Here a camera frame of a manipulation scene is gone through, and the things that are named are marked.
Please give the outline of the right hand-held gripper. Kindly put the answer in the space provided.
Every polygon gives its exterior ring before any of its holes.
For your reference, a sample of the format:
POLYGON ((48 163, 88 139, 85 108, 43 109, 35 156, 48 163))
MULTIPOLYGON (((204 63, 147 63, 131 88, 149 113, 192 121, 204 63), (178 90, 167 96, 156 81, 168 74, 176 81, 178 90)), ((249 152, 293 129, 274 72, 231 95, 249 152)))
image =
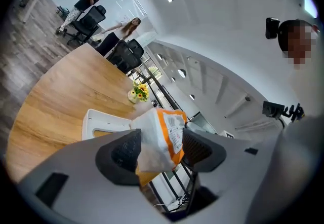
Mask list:
MULTIPOLYGON (((210 131, 208 130, 205 130, 204 128, 200 127, 199 125, 197 125, 196 123, 193 123, 193 122, 187 122, 187 128, 191 131, 202 131, 202 132, 207 132, 207 133, 211 133, 210 131)), ((220 136, 224 136, 224 137, 227 137, 227 138, 231 138, 231 139, 235 139, 234 135, 232 135, 231 133, 227 132, 227 131, 223 131, 220 133, 220 136)))

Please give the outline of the orange and white packet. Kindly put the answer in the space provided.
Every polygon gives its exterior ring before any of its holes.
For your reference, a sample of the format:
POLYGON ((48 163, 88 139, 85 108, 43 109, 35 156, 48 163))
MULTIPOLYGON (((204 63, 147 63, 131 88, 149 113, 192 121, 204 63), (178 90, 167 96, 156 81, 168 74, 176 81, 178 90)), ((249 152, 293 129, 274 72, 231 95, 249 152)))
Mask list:
POLYGON ((141 130, 141 152, 135 170, 140 186, 180 164, 184 156, 183 129, 187 122, 185 112, 162 108, 151 108, 131 121, 131 129, 141 130))

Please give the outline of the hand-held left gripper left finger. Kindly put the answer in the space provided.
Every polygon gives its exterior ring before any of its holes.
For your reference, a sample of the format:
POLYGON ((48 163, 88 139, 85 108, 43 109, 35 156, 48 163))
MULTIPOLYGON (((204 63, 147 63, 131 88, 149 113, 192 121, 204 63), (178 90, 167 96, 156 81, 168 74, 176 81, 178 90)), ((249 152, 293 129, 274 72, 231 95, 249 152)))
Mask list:
POLYGON ((75 142, 19 182, 19 192, 50 224, 171 224, 140 191, 139 129, 75 142))

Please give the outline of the black office chair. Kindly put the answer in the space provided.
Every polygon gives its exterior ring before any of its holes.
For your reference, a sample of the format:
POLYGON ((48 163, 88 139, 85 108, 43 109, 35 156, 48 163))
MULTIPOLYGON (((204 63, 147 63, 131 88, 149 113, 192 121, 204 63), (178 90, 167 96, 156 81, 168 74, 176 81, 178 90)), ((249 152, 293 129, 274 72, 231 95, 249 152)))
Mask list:
POLYGON ((133 54, 127 42, 123 40, 118 42, 112 50, 112 53, 107 57, 107 60, 124 74, 127 74, 142 64, 141 59, 133 54))
POLYGON ((99 23, 105 20, 106 9, 102 6, 92 6, 90 10, 79 20, 71 22, 70 25, 77 31, 75 34, 70 34, 64 30, 63 36, 70 36, 67 45, 72 41, 77 41, 79 45, 86 43, 99 29, 99 23))
POLYGON ((144 49, 138 43, 138 41, 136 39, 132 39, 132 40, 128 41, 127 44, 129 46, 129 48, 131 49, 131 51, 133 52, 133 54, 135 54, 139 59, 141 59, 141 57, 144 54, 144 49))

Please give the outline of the white tissue box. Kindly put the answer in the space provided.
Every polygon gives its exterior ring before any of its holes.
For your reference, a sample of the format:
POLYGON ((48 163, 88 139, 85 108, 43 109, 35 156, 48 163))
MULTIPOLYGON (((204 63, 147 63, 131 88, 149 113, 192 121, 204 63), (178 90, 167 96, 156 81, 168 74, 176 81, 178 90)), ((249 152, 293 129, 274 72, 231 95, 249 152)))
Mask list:
POLYGON ((83 118, 82 140, 94 138, 95 131, 121 132, 130 130, 131 120, 89 109, 83 118))

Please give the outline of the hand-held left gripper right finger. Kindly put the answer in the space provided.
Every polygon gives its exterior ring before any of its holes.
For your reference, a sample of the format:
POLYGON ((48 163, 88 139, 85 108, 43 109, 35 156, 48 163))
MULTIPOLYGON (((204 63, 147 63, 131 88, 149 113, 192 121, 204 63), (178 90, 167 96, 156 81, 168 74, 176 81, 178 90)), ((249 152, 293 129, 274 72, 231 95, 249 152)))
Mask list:
POLYGON ((191 218, 246 218, 268 171, 278 137, 262 142, 183 130, 183 150, 198 190, 213 199, 191 218))

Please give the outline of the square wooden table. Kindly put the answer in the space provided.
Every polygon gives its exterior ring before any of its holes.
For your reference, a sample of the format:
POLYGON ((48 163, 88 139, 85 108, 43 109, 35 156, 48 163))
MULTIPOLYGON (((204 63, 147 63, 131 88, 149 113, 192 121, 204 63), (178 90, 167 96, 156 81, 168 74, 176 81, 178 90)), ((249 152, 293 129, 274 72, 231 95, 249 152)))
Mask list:
POLYGON ((10 132, 6 169, 14 182, 64 146, 80 141, 89 109, 135 119, 149 102, 133 104, 132 81, 89 44, 59 60, 32 88, 10 132))

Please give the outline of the black balcony railing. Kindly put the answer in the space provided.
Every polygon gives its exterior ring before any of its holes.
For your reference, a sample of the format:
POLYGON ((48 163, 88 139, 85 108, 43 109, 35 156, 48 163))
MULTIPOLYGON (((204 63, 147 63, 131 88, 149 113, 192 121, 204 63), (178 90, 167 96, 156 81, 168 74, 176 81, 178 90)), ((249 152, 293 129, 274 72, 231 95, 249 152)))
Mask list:
MULTIPOLYGON (((176 107, 178 110, 185 111, 189 122, 201 116, 199 108, 178 88, 176 82, 172 79, 167 80, 166 75, 157 80, 160 87, 155 82, 149 85, 153 99, 158 105, 164 109, 173 110, 176 107)), ((168 210, 176 212, 184 209, 189 200, 194 179, 193 172, 184 164, 165 173, 136 170, 136 174, 140 178, 142 192, 159 212, 165 213, 168 210)))

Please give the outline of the sunflower pot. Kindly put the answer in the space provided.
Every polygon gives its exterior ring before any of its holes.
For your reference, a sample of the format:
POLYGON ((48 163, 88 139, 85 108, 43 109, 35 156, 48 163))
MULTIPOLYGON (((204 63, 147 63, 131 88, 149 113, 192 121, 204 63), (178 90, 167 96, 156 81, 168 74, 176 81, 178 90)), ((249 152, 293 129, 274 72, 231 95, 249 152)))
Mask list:
POLYGON ((137 83, 133 81, 133 87, 128 92, 128 99, 133 104, 137 104, 138 102, 146 102, 149 98, 149 92, 147 86, 142 83, 137 83))

